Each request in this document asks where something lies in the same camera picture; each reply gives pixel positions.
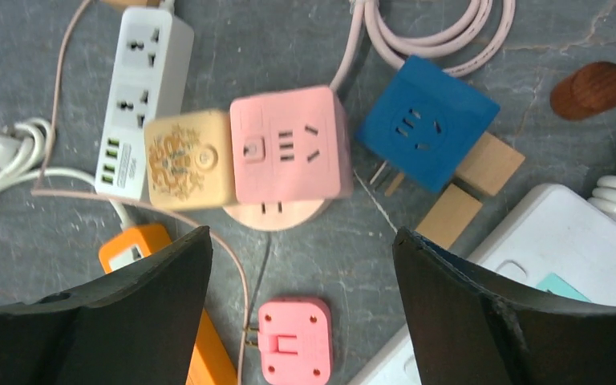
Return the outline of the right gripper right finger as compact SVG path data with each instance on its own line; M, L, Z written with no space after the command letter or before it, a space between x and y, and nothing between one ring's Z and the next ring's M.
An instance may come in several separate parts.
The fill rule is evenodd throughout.
M616 384L616 307L512 281L407 228L395 274L424 384Z

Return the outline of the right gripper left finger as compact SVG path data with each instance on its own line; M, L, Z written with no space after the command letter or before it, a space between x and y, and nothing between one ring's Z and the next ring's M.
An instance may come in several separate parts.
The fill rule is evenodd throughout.
M212 267L201 226L140 261L0 306L0 384L183 384Z

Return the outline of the long white power strip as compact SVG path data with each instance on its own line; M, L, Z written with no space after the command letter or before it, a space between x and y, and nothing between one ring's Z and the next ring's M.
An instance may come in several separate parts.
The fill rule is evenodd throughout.
M616 307L616 221L560 184L534 188L463 259L546 293ZM407 324L354 383L424 384Z

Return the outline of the pink adapter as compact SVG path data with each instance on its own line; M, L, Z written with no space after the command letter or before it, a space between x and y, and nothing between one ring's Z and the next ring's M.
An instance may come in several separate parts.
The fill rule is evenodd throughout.
M264 303L257 335L246 344L260 352L262 374L270 384L326 384L333 368L331 312L321 298L284 297Z

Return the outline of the beige cube socket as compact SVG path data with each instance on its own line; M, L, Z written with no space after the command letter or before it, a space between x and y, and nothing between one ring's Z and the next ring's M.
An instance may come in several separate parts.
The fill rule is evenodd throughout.
M144 129L151 204L170 211L237 201L229 113L219 109L155 119Z

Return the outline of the dark blue cube adapter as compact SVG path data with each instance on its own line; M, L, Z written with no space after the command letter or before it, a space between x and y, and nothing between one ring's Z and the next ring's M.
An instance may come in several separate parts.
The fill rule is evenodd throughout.
M431 61L411 56L355 136L391 166L437 193L500 109L489 97Z

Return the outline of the pink cube socket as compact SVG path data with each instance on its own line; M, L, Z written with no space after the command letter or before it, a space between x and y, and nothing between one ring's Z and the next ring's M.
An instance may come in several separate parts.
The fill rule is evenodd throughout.
M235 99L229 109L237 200L332 200L354 188L347 114L327 85Z

